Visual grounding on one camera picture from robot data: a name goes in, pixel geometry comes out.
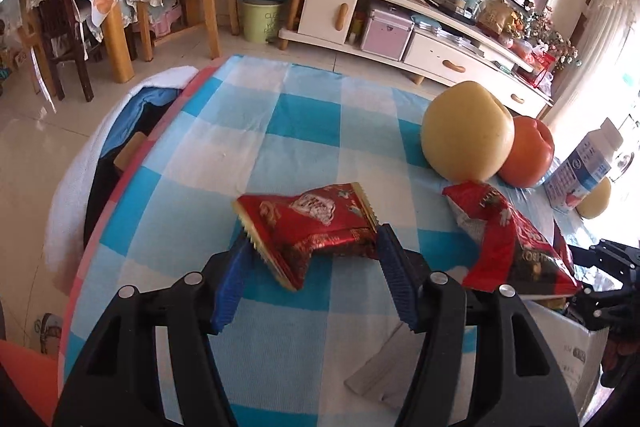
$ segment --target tv stand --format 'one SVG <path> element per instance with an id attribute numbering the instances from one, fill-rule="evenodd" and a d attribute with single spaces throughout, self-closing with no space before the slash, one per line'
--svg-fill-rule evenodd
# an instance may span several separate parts
<path id="1" fill-rule="evenodd" d="M 548 96 L 526 82 L 504 73 L 493 61 L 496 60 L 510 70 L 518 65 L 532 71 L 529 64 L 474 26 L 459 22 L 434 9 L 424 0 L 383 1 L 426 15 L 461 32 L 484 52 L 484 58 L 423 30 L 414 31 L 402 60 L 374 55 L 361 50 L 359 44 L 348 44 L 346 38 L 357 1 L 305 0 L 302 3 L 302 0 L 291 0 L 286 26 L 279 33 L 280 49 L 286 49 L 289 41 L 295 41 L 369 58 L 412 73 L 412 80 L 418 85 L 425 78 L 445 86 L 474 80 L 509 109 L 534 118 L 552 105 Z M 295 29 L 301 4 L 300 26 Z"/>

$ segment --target orange cloth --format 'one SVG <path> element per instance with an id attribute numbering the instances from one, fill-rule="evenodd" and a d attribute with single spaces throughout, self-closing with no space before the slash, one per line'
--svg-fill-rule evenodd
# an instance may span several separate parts
<path id="1" fill-rule="evenodd" d="M 51 425 L 58 403 L 57 362 L 26 347 L 0 341 L 0 365 L 33 411 Z"/>

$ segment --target green trash can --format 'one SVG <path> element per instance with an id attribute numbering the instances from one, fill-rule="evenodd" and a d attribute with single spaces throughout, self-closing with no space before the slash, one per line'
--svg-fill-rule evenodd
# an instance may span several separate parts
<path id="1" fill-rule="evenodd" d="M 265 44 L 278 36 L 278 12 L 282 3 L 244 0 L 242 5 L 246 40 Z"/>

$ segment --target checkered tablecloth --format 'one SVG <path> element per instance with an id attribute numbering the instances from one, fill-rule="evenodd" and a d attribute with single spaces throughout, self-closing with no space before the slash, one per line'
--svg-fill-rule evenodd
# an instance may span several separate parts
<path id="1" fill-rule="evenodd" d="M 420 148 L 428 103 L 366 80 L 253 57 L 236 55 L 201 72 L 105 208 L 72 295 L 61 377 L 119 287 L 167 287 L 229 247 L 239 231 L 231 202 L 244 192 L 296 194 L 357 181 L 379 220 L 433 269 L 471 266 L 477 248 L 456 226 L 440 195 L 447 182 Z M 493 182 L 552 239 L 543 190 Z M 556 217 L 570 242 L 590 244 L 579 219 Z M 356 396 L 344 380 L 398 321 L 377 261 L 314 257 L 297 293 L 256 263 L 233 323 L 211 339 L 239 425 L 393 425 L 398 411 Z M 465 346 L 473 350 L 473 339 Z M 160 375 L 167 417 L 179 422 L 162 364 Z"/>

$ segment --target orange tomato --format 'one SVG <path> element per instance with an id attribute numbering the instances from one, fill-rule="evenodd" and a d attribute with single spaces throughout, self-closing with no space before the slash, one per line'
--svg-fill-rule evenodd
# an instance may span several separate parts
<path id="1" fill-rule="evenodd" d="M 554 138 L 536 118 L 516 116 L 513 126 L 513 146 L 498 174 L 514 187 L 533 187 L 551 166 L 556 151 Z"/>

